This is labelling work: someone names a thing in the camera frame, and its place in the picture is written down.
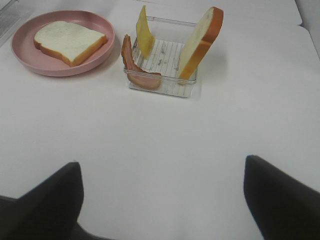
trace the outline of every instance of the upright bread slice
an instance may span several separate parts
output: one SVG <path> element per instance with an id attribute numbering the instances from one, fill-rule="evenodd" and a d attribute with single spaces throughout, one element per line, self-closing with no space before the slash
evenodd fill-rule
<path id="1" fill-rule="evenodd" d="M 34 46 L 70 67 L 78 66 L 107 42 L 107 36 L 73 22 L 54 21 L 34 36 Z"/>
<path id="2" fill-rule="evenodd" d="M 192 35 L 184 45 L 178 67 L 178 77 L 189 79 L 219 35 L 224 20 L 224 11 L 210 7 L 196 25 Z"/>

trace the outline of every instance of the plastic container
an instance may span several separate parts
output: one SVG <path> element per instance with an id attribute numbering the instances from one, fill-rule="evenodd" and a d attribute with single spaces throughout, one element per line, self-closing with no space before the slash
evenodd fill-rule
<path id="1" fill-rule="evenodd" d="M 151 33 L 155 36 L 155 43 L 148 59 L 145 59 L 141 54 L 136 32 L 133 32 L 130 37 L 131 41 L 134 41 L 132 55 L 135 64 L 149 73 L 127 70 L 126 68 L 124 68 L 124 72 L 142 78 L 160 79 L 161 84 L 157 89 L 149 90 L 139 87 L 127 79 L 128 87 L 158 94 L 189 98 L 197 80 L 198 69 L 195 70 L 190 79 L 177 78 L 177 71 L 181 50 L 191 36 L 196 24 L 152 16 L 148 16 L 147 21 Z"/>
<path id="2" fill-rule="evenodd" d="M 0 47 L 30 16 L 31 11 L 18 0 L 0 0 Z"/>

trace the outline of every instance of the plate rim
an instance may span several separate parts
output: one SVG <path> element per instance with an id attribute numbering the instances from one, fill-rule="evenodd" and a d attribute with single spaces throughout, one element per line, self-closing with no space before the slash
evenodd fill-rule
<path id="1" fill-rule="evenodd" d="M 83 63 L 83 64 L 80 64 L 78 66 L 72 66 L 70 68 L 65 68 L 65 69 L 47 69 L 47 68 L 42 68 L 42 67 L 36 67 L 34 65 L 31 65 L 27 62 L 25 62 L 24 60 L 22 60 L 19 56 L 17 56 L 14 48 L 13 48 L 13 42 L 14 42 L 14 39 L 16 37 L 16 34 L 18 33 L 18 31 L 20 29 L 22 29 L 27 23 L 31 22 L 31 21 L 34 21 L 35 19 L 37 18 L 40 18 L 40 17 L 43 17 L 45 15 L 49 15 L 49 14 L 54 14 L 54 13 L 61 13 L 61 12 L 64 12 L 64 13 L 68 13 L 68 12 L 78 12 L 78 13 L 87 13 L 87 14 L 91 14 L 91 15 L 95 15 L 101 19 L 103 19 L 104 21 L 106 21 L 108 23 L 108 25 L 111 27 L 111 30 L 112 30 L 112 38 L 109 39 L 109 41 L 111 41 L 111 44 L 109 46 L 109 48 L 104 52 L 102 53 L 101 55 L 99 55 L 97 58 L 95 59 L 92 59 L 86 63 Z M 115 28 L 114 26 L 111 24 L 111 22 L 109 20 L 107 20 L 106 18 L 102 17 L 101 15 L 95 13 L 95 12 L 92 12 L 92 11 L 86 11 L 86 10 L 57 10 L 57 11 L 50 11 L 50 12 L 45 12 L 45 13 L 42 13 L 40 15 L 37 15 L 29 20 L 27 20 L 26 22 L 24 22 L 13 34 L 12 38 L 11 38 L 11 43 L 10 43 L 10 47 L 11 47 L 11 51 L 13 53 L 13 55 L 18 59 L 19 62 L 21 62 L 25 67 L 28 67 L 29 70 L 32 69 L 32 72 L 34 73 L 37 73 L 37 74 L 41 74 L 41 75 L 46 75 L 46 76 L 51 76 L 51 77 L 58 77 L 58 76 L 55 76 L 55 75 L 49 75 L 49 74 L 43 74 L 43 73 L 40 73 L 40 72 L 45 72 L 45 71 L 49 71 L 51 73 L 60 73 L 60 72 L 65 72 L 65 71 L 70 71 L 70 70 L 77 70 L 77 69 L 85 69 L 88 65 L 90 65 L 92 62 L 95 62 L 97 61 L 99 58 L 103 57 L 103 55 L 105 53 L 108 52 L 108 50 L 111 50 L 113 49 L 113 46 L 114 46 L 114 43 L 115 43 L 115 38 L 116 38 L 116 32 L 115 32 Z M 87 69 L 87 70 L 84 70 L 84 71 L 80 71 L 80 72 L 77 72 L 77 73 L 73 73 L 73 74 L 67 74 L 67 75 L 61 75 L 60 77 L 63 77 L 63 76 L 71 76 L 71 75 L 77 75 L 77 74 L 80 74 L 80 73 L 84 73 L 84 72 L 87 72 L 89 70 L 91 70 L 92 68 L 90 69 Z"/>

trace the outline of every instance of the cheese slice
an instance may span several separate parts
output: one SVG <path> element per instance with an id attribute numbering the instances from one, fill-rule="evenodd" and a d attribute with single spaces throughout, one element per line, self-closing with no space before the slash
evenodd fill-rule
<path id="1" fill-rule="evenodd" d="M 154 47 L 156 38 L 151 34 L 146 13 L 146 5 L 140 11 L 138 22 L 136 23 L 136 37 L 138 40 L 140 51 L 145 59 Z"/>

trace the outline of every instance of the pink plate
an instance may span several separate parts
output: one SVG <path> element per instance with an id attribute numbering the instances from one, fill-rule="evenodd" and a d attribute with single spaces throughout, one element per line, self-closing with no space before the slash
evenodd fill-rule
<path id="1" fill-rule="evenodd" d="M 34 46 L 36 32 L 44 25 L 59 20 L 80 24 L 104 33 L 108 42 L 81 65 L 70 67 L 63 61 L 42 53 Z M 88 11 L 62 10 L 36 16 L 23 24 L 12 37 L 11 49 L 17 59 L 30 71 L 46 76 L 63 77 L 84 73 L 100 65 L 109 57 L 114 42 L 115 30 L 108 20 Z"/>

